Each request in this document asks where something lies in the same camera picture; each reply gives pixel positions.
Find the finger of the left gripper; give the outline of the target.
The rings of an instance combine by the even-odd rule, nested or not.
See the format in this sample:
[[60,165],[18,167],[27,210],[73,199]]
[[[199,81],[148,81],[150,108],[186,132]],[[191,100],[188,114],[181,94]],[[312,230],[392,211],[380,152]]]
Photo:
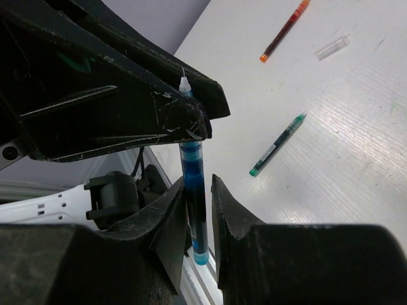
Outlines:
[[217,81],[146,39],[102,1],[46,3],[169,86],[177,89],[184,74],[192,87],[193,97],[203,104],[209,119],[230,115],[226,96]]

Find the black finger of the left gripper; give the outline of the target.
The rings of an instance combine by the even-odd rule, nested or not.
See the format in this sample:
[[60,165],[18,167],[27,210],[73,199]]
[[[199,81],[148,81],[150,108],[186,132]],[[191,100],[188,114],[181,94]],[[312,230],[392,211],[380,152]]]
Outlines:
[[1,2],[1,154],[73,162],[205,140],[207,112],[47,1]]

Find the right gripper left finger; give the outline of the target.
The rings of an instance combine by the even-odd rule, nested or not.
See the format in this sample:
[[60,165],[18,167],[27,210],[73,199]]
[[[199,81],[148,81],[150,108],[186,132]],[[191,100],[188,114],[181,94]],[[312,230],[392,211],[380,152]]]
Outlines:
[[171,304],[186,239],[184,183],[141,203],[130,176],[1,205],[2,304]]

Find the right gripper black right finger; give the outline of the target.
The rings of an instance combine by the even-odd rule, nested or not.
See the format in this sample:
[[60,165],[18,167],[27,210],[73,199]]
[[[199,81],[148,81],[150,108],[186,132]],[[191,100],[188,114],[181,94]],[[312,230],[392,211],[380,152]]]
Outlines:
[[267,224],[212,178],[225,304],[405,304],[406,257],[384,227]]

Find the light blue pen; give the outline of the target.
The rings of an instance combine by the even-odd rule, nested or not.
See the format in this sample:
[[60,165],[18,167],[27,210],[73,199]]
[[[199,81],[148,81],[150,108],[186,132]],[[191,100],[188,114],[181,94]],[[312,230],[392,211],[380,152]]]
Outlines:
[[184,142],[179,144],[179,150],[193,258],[199,266],[204,266],[209,261],[209,247],[202,143]]

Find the green pen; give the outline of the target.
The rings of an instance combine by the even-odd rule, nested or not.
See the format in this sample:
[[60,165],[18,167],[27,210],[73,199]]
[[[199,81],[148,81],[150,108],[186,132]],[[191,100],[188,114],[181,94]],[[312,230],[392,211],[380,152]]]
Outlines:
[[307,117],[307,112],[303,112],[296,116],[291,123],[286,127],[286,129],[279,135],[279,137],[274,141],[274,143],[266,150],[266,152],[260,157],[257,163],[249,171],[249,175],[252,177],[257,177],[259,173],[263,170],[270,159],[277,153],[277,151],[288,141],[291,135],[302,125],[305,118]]

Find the orange pen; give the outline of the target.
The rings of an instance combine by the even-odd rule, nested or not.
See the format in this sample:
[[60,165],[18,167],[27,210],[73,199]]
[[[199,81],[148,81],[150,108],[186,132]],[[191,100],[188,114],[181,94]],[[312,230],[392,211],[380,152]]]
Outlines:
[[289,17],[288,21],[284,24],[281,28],[279,33],[273,39],[273,41],[268,45],[266,50],[260,56],[260,61],[265,63],[271,56],[271,54],[275,51],[276,47],[280,44],[286,34],[291,30],[293,25],[297,22],[300,16],[302,16],[303,12],[307,9],[308,5],[310,4],[311,0],[303,0],[294,13]]

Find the clear pen cap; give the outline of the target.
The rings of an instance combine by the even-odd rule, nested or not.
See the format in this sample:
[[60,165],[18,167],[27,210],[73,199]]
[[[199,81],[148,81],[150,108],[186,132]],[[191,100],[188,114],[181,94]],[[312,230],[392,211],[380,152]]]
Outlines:
[[315,52],[315,56],[319,61],[322,61],[332,54],[344,49],[349,44],[348,36],[340,36],[333,42],[323,46]]

